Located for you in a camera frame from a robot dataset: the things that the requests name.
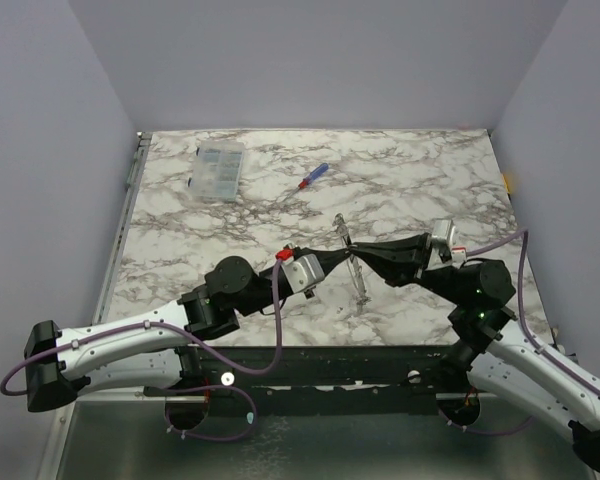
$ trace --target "marble tabletop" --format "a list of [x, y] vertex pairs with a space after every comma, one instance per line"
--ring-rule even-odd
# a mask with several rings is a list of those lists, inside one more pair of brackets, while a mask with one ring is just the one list
[[[200, 202], [187, 188], [192, 159], [204, 140], [245, 144], [235, 203]], [[310, 170], [330, 170], [311, 188], [280, 200]], [[179, 298], [229, 255], [256, 271], [293, 242], [316, 249], [341, 246], [332, 222], [342, 213], [354, 241], [418, 235], [452, 218], [467, 247], [516, 230], [516, 221], [489, 137], [475, 131], [225, 130], [153, 135], [107, 321]], [[491, 255], [517, 275], [519, 243]], [[530, 325], [549, 339], [540, 297], [525, 267]], [[285, 345], [451, 344], [456, 340], [445, 300], [414, 285], [394, 289], [362, 264], [371, 301], [362, 313], [346, 265], [318, 286], [316, 297], [289, 299]], [[511, 308], [517, 310], [515, 302]], [[240, 330], [216, 345], [273, 345], [273, 317], [240, 318]]]

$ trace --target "white marble surface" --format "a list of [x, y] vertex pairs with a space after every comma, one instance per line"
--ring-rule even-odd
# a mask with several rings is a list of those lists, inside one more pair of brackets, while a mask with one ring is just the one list
[[[207, 139], [247, 149], [236, 203], [201, 203], [187, 189], [192, 156]], [[292, 200], [278, 201], [311, 169], [330, 170]], [[354, 241], [398, 239], [453, 218], [468, 247], [513, 232], [516, 222], [485, 131], [182, 131], [154, 134], [124, 248], [108, 321], [178, 298], [222, 258], [240, 255], [256, 271], [289, 241], [338, 248], [332, 221], [342, 213]], [[517, 271], [519, 244], [494, 252]], [[286, 345], [450, 344], [452, 306], [417, 287], [393, 289], [363, 264], [371, 302], [356, 315], [346, 265], [283, 310]], [[533, 329], [548, 338], [527, 269]], [[516, 310], [515, 302], [511, 307]], [[273, 345], [273, 317], [241, 318], [216, 345]]]

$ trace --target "screwdriver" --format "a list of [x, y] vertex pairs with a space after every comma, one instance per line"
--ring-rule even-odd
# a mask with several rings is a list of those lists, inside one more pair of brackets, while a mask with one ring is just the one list
[[307, 188], [309, 185], [311, 185], [313, 182], [315, 182], [316, 179], [318, 179], [327, 170], [329, 170], [328, 163], [323, 163], [322, 165], [320, 165], [313, 172], [311, 172], [309, 175], [304, 177], [304, 179], [300, 182], [298, 187], [296, 189], [294, 189], [293, 192], [291, 192], [289, 195], [284, 197], [284, 199], [282, 201], [286, 202], [289, 198], [291, 198], [293, 195], [298, 193], [300, 190], [304, 190], [305, 188]]

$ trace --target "table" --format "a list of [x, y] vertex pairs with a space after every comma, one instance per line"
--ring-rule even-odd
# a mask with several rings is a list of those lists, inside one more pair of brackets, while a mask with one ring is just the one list
[[[201, 202], [187, 189], [192, 157], [204, 140], [246, 145], [235, 203]], [[280, 200], [310, 170], [330, 170], [311, 188]], [[203, 283], [229, 255], [256, 271], [271, 266], [285, 244], [339, 248], [332, 221], [342, 213], [354, 241], [399, 239], [452, 218], [461, 241], [476, 247], [516, 230], [489, 137], [475, 131], [223, 130], [157, 132], [139, 186], [107, 321], [152, 310]], [[520, 245], [491, 255], [516, 278]], [[358, 315], [346, 266], [316, 297], [291, 297], [284, 307], [285, 345], [417, 345], [456, 340], [453, 307], [417, 286], [394, 289], [363, 265], [371, 302]], [[526, 314], [550, 340], [531, 270]], [[511, 308], [517, 310], [515, 301]], [[241, 318], [240, 330], [216, 345], [274, 344], [273, 317]]]

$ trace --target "robotic arm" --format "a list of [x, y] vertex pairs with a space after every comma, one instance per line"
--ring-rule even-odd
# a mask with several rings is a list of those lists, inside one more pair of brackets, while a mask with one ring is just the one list
[[[456, 306], [448, 318], [459, 340], [436, 359], [437, 382], [449, 391], [468, 382], [510, 401], [572, 441], [576, 454], [600, 471], [600, 380], [539, 338], [525, 336], [505, 306], [516, 290], [504, 262], [467, 261], [454, 235], [453, 223], [442, 221], [431, 233], [333, 252], [287, 246], [277, 255], [279, 274], [276, 267], [257, 274], [243, 258], [228, 257], [205, 275], [204, 285], [151, 312], [84, 328], [39, 323], [25, 348], [27, 390], [11, 393], [26, 393], [29, 411], [45, 411], [102, 389], [200, 386], [200, 357], [187, 347], [190, 335], [212, 340], [238, 329], [235, 310], [244, 316], [261, 311], [274, 302], [274, 291], [279, 300], [298, 293], [310, 298], [354, 255], [387, 285], [415, 283]], [[9, 393], [6, 382], [1, 389]]]

